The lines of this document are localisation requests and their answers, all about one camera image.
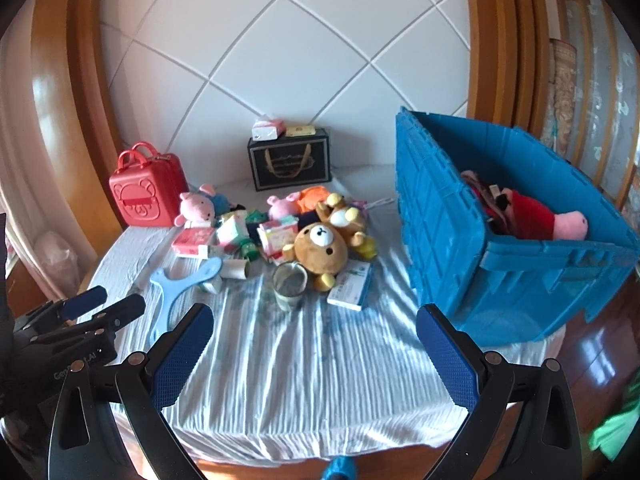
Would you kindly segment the white cardboard tube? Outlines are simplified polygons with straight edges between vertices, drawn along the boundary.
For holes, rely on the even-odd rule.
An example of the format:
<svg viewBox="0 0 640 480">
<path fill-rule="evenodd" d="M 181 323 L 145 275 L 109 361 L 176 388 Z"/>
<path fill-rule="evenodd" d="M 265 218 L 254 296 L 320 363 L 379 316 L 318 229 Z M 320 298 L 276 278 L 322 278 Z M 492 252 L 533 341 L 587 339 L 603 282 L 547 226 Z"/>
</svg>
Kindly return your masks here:
<svg viewBox="0 0 640 480">
<path fill-rule="evenodd" d="M 245 281 L 250 273 L 250 262 L 246 259 L 224 259 L 219 275 L 223 280 Z"/>
</svg>

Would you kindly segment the paracetamol tablets box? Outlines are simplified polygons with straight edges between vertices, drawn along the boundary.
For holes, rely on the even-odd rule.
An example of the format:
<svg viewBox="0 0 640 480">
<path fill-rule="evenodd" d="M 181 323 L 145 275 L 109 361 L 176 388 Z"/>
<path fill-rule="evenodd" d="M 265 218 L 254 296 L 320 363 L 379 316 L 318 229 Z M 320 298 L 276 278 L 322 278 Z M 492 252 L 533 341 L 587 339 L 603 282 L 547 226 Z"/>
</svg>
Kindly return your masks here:
<svg viewBox="0 0 640 480">
<path fill-rule="evenodd" d="M 326 297 L 328 304 L 353 311 L 362 311 L 372 278 L 372 264 L 367 261 L 349 259 Z"/>
</svg>

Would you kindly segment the large brown bear plush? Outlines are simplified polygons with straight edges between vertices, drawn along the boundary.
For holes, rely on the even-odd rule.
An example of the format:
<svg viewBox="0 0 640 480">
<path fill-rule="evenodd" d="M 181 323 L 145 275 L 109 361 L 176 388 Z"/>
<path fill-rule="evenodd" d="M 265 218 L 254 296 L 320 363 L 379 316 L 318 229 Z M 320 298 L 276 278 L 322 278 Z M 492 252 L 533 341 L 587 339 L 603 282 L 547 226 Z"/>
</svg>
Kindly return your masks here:
<svg viewBox="0 0 640 480">
<path fill-rule="evenodd" d="M 328 292 L 346 266 L 348 248 L 333 226 L 316 222 L 301 229 L 294 242 L 282 248 L 282 257 L 286 262 L 298 262 L 309 274 L 314 289 Z"/>
</svg>

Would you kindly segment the teal pink tissue pack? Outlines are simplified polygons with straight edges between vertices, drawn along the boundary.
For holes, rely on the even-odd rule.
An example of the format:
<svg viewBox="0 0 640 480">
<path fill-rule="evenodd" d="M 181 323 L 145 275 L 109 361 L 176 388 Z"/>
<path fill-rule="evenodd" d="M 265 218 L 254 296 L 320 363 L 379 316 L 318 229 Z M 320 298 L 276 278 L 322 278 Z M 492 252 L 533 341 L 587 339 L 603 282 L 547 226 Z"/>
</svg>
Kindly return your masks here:
<svg viewBox="0 0 640 480">
<path fill-rule="evenodd" d="M 244 211 L 232 211 L 219 219 L 215 236 L 217 245 L 226 252 L 238 249 L 243 242 L 250 239 Z"/>
</svg>

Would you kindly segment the clear plastic bag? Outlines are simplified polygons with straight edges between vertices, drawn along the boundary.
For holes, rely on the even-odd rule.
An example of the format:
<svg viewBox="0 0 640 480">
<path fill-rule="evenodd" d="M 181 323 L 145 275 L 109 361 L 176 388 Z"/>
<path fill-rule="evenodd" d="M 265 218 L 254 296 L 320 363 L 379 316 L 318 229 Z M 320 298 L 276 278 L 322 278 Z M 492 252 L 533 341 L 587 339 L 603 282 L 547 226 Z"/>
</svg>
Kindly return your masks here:
<svg viewBox="0 0 640 480">
<path fill-rule="evenodd" d="M 75 289 L 79 286 L 76 252 L 58 233 L 47 231 L 40 235 L 35 251 L 43 271 L 59 288 Z"/>
</svg>

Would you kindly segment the pink flower tissue pack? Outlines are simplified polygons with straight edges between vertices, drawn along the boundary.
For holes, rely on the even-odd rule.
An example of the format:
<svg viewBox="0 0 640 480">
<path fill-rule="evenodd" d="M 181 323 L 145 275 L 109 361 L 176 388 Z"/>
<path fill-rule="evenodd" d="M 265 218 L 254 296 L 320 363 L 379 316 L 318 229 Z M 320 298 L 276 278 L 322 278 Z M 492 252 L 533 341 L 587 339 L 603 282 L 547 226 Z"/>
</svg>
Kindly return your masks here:
<svg viewBox="0 0 640 480">
<path fill-rule="evenodd" d="M 181 258 L 212 258 L 216 255 L 214 233 L 215 230 L 210 226 L 183 229 L 171 243 L 171 249 Z"/>
</svg>

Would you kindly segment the pink pig plush blue shirt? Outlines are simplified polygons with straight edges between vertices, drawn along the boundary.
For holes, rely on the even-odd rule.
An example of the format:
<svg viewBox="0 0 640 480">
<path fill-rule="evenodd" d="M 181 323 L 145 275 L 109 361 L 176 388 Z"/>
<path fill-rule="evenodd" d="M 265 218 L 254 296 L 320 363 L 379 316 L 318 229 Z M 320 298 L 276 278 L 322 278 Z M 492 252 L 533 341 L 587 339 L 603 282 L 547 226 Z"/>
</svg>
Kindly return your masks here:
<svg viewBox="0 0 640 480">
<path fill-rule="evenodd" d="M 202 184 L 197 191 L 183 192 L 179 197 L 179 212 L 174 226 L 187 229 L 214 226 L 219 217 L 238 208 L 211 184 Z"/>
</svg>

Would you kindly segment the red piggy suitcase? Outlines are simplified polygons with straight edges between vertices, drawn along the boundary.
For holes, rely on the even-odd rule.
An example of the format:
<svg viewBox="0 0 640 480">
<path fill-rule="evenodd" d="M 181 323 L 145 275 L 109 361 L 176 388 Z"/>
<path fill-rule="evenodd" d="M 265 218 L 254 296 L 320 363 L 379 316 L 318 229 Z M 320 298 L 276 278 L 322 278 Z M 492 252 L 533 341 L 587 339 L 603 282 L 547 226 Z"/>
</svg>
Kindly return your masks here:
<svg viewBox="0 0 640 480">
<path fill-rule="evenodd" d="M 140 228 L 171 228 L 189 191 L 180 158 L 148 142 L 119 154 L 108 185 L 126 225 Z"/>
</svg>

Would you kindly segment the green jar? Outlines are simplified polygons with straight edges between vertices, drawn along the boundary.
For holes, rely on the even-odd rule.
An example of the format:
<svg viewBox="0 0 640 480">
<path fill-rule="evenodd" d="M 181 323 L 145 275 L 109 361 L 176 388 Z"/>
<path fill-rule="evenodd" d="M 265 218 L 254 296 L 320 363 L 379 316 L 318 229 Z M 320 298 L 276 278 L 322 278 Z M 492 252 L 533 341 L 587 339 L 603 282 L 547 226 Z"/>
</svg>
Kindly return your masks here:
<svg viewBox="0 0 640 480">
<path fill-rule="evenodd" d="M 239 242 L 239 252 L 241 257 L 248 261 L 256 261 L 262 256 L 254 240 L 251 238 L 244 238 L 244 240 Z"/>
</svg>

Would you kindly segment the pig plush red dress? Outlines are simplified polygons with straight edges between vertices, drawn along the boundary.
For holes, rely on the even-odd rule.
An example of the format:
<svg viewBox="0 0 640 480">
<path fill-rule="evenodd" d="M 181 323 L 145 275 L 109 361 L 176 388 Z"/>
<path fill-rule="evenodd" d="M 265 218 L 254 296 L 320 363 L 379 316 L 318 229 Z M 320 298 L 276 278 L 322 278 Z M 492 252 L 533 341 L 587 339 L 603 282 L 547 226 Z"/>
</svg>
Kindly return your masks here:
<svg viewBox="0 0 640 480">
<path fill-rule="evenodd" d="M 509 233 L 521 240 L 585 240 L 588 220 L 578 210 L 555 214 L 534 198 L 504 188 L 496 198 Z"/>
</svg>

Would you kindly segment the pink pig plush orange shirt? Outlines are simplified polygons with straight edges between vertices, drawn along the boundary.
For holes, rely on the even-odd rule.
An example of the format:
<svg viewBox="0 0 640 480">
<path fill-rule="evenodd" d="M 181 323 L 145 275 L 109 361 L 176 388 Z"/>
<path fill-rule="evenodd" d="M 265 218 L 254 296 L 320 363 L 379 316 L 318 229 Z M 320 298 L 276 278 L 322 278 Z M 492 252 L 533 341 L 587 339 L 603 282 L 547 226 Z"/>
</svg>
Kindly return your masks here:
<svg viewBox="0 0 640 480">
<path fill-rule="evenodd" d="M 327 188 L 317 185 L 292 192 L 285 197 L 271 195 L 267 200 L 268 217 L 270 220 L 280 220 L 287 216 L 299 216 L 314 211 L 318 203 L 324 202 L 330 194 Z"/>
</svg>

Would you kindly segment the black gift bag box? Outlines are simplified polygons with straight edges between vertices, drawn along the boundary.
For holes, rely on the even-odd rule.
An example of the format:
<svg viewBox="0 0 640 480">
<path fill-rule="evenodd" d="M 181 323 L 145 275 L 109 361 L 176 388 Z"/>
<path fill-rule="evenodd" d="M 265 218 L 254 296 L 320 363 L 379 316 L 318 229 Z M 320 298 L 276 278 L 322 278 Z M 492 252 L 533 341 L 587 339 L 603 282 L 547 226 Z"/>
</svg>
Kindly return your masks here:
<svg viewBox="0 0 640 480">
<path fill-rule="evenodd" d="M 332 180 L 330 135 L 323 128 L 312 136 L 248 140 L 247 155 L 257 191 Z"/>
</svg>

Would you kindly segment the small brown bear plush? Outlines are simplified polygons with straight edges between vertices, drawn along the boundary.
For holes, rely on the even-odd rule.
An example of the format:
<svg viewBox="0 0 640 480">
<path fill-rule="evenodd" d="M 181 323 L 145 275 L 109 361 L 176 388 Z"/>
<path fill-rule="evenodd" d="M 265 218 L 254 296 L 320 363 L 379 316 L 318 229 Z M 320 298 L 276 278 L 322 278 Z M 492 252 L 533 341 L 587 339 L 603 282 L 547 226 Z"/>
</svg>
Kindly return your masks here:
<svg viewBox="0 0 640 480">
<path fill-rule="evenodd" d="M 366 241 L 366 220 L 361 210 L 350 204 L 344 196 L 331 193 L 316 205 L 316 213 L 324 223 L 329 223 L 343 237 L 350 248 L 360 247 Z"/>
</svg>

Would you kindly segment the pink white tissue box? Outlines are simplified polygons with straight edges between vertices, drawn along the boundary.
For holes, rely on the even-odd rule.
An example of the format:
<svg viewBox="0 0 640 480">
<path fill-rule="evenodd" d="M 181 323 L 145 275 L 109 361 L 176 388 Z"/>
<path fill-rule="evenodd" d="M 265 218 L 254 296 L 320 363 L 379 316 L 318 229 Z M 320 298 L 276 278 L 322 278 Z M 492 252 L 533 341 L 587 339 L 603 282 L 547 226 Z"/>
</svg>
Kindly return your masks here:
<svg viewBox="0 0 640 480">
<path fill-rule="evenodd" d="M 285 124 L 282 119 L 259 117 L 252 125 L 250 135 L 255 142 L 266 142 L 278 140 L 280 136 L 284 135 L 285 130 Z"/>
</svg>

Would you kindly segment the small yellow box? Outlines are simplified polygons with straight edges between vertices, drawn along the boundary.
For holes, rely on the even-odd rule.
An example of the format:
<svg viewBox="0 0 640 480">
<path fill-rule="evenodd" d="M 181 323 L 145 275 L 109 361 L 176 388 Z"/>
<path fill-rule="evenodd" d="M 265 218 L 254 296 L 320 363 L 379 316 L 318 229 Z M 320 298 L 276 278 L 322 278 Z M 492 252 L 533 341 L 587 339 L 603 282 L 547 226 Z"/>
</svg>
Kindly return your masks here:
<svg viewBox="0 0 640 480">
<path fill-rule="evenodd" d="M 285 129 L 285 135 L 294 138 L 294 136 L 314 136 L 316 128 L 313 125 L 296 125 L 288 126 Z"/>
</svg>

